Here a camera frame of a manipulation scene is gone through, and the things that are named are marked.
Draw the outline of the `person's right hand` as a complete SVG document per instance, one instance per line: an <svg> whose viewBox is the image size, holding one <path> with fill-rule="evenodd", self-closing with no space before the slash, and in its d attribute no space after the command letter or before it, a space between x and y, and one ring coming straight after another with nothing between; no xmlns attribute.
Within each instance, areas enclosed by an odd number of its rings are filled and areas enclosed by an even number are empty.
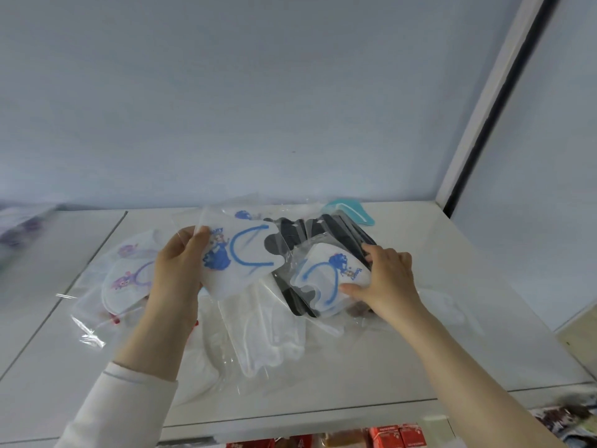
<svg viewBox="0 0 597 448"><path fill-rule="evenodd" d="M368 286L374 288L372 301L365 303L396 330L429 319L415 288L412 256L378 245L363 244L362 248L371 265Z"/></svg>

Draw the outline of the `brown snack packet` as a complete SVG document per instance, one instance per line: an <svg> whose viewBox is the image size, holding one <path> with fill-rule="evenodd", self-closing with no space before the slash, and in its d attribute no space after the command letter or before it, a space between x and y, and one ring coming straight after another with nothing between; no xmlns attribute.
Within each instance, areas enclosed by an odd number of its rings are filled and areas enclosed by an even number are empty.
<svg viewBox="0 0 597 448"><path fill-rule="evenodd" d="M321 445L322 448L368 448L367 434L363 429L326 432Z"/></svg>

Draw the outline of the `red packet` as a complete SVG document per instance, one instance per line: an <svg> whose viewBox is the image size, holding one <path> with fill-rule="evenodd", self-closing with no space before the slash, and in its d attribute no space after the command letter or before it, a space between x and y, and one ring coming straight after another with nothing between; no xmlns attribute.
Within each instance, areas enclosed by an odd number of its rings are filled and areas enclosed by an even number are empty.
<svg viewBox="0 0 597 448"><path fill-rule="evenodd" d="M312 448L313 435L266 438L227 443L225 448Z"/></svg>

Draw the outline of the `stack of black mask packets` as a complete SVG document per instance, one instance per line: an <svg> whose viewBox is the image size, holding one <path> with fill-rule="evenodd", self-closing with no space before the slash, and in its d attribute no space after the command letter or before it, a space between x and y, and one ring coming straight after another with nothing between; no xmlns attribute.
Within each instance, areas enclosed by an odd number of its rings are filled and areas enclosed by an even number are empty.
<svg viewBox="0 0 597 448"><path fill-rule="evenodd" d="M331 214L323 214L318 218L309 218L307 220L291 221L287 218L280 218L275 220L274 223L280 233L267 238L266 248L271 253L283 254L285 264L272 272L272 275L280 286L287 307L296 316L320 318L308 307L302 292L293 288L289 283L293 273L293 257L301 247L315 242L339 244L365 263L371 270L362 245L376 245L376 242L343 211L336 210Z"/></svg>

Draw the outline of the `person's left hand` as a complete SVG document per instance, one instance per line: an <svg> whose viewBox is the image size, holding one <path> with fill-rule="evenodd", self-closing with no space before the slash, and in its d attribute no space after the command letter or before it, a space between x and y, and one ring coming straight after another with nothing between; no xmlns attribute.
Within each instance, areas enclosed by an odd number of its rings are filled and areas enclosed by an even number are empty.
<svg viewBox="0 0 597 448"><path fill-rule="evenodd" d="M197 233L188 226L175 233L158 253L146 315L191 331L196 325L202 258L188 258L188 241Z"/></svg>

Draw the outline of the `large blue print mask packet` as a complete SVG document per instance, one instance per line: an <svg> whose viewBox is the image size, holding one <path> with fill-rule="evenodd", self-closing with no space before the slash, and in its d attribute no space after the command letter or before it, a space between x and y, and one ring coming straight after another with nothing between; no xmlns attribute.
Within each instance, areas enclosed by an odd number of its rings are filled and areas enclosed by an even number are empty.
<svg viewBox="0 0 597 448"><path fill-rule="evenodd" d="M203 226L209 228L210 238L201 254L199 276L213 299L239 294L285 264L283 254L266 248L267 238L280 233L273 222L236 218L205 208L199 217L199 227Z"/></svg>

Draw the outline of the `white shelf upright post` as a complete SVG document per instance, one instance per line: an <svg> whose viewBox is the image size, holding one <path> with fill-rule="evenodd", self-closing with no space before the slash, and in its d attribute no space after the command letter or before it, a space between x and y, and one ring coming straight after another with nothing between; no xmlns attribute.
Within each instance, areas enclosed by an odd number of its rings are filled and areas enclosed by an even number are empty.
<svg viewBox="0 0 597 448"><path fill-rule="evenodd" d="M521 0L435 197L448 218L559 2Z"/></svg>

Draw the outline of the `person's left forearm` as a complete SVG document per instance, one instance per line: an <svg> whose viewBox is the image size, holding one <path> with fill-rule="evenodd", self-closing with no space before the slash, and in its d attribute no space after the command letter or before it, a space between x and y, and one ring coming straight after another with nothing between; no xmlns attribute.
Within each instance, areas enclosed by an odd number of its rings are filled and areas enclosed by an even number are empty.
<svg viewBox="0 0 597 448"><path fill-rule="evenodd" d="M164 301L150 297L54 448L155 448L197 316L196 294Z"/></svg>

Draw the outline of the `purple print mask packet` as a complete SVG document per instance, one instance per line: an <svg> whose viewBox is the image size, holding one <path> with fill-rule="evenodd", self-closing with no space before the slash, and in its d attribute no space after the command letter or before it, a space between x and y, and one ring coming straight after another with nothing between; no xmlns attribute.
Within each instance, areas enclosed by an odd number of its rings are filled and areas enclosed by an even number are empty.
<svg viewBox="0 0 597 448"><path fill-rule="evenodd" d="M95 264L101 271L108 272L118 260L145 258L154 260L169 240L168 234L171 232L165 229L153 229L136 234L110 248L95 261Z"/></svg>
<svg viewBox="0 0 597 448"><path fill-rule="evenodd" d="M91 264L66 295L80 343L100 350L138 322L152 287L156 252Z"/></svg>

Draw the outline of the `small blue print mask packet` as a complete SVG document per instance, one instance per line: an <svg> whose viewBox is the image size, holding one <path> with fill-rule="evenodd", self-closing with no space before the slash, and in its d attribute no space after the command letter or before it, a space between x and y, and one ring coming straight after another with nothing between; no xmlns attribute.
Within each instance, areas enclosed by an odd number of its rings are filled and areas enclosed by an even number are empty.
<svg viewBox="0 0 597 448"><path fill-rule="evenodd" d="M336 315L354 304L339 290L341 284L366 287L371 282L368 266L339 244L315 242L295 253L290 285L302 292L304 301L318 317Z"/></svg>

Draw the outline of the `plain white mask packet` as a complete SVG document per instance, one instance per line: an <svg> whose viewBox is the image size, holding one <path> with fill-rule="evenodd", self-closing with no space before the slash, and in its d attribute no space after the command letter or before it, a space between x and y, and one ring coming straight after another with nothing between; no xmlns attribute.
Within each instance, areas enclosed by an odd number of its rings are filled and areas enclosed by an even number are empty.
<svg viewBox="0 0 597 448"><path fill-rule="evenodd" d="M273 275L219 301L218 306L245 377L256 377L262 370L304 355L306 321L287 307Z"/></svg>
<svg viewBox="0 0 597 448"><path fill-rule="evenodd" d="M198 297L198 315L184 348L172 408L233 386L239 378L236 354L218 302Z"/></svg>
<svg viewBox="0 0 597 448"><path fill-rule="evenodd" d="M468 307L460 304L451 295L429 288L418 288L417 293L423 305L457 339L483 337L485 333Z"/></svg>

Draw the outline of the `red box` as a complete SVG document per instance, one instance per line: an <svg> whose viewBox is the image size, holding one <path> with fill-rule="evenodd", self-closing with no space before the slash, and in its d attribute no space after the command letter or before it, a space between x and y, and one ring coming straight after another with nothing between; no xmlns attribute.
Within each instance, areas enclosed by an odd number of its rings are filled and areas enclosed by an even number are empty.
<svg viewBox="0 0 597 448"><path fill-rule="evenodd" d="M369 448L405 448L400 425L371 427L368 429Z"/></svg>
<svg viewBox="0 0 597 448"><path fill-rule="evenodd" d="M421 426L416 423L401 424L399 433L404 448L427 448L428 446Z"/></svg>

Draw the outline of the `person's right forearm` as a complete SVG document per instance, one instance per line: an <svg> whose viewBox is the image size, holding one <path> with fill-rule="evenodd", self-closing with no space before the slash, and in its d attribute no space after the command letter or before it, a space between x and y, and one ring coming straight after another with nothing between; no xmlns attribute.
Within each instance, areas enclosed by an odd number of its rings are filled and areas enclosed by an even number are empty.
<svg viewBox="0 0 597 448"><path fill-rule="evenodd" d="M428 311L392 311L384 317L420 358L467 448L567 448Z"/></svg>

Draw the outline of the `colourful printed packets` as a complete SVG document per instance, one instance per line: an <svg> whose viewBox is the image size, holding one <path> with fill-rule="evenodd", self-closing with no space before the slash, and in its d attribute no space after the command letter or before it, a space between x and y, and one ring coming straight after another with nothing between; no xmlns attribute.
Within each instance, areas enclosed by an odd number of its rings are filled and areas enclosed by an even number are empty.
<svg viewBox="0 0 597 448"><path fill-rule="evenodd" d="M583 404L535 408L531 414L567 448L597 448L597 398Z"/></svg>

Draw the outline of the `teal mask packet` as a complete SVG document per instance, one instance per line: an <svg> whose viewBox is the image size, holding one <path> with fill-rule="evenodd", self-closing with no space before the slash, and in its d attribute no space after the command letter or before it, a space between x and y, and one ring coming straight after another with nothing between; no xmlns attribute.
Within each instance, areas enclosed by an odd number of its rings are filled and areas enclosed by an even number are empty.
<svg viewBox="0 0 597 448"><path fill-rule="evenodd" d="M343 211L355 224L360 226L374 226L376 221L364 209L362 203L354 198L337 198L323 207L326 212Z"/></svg>

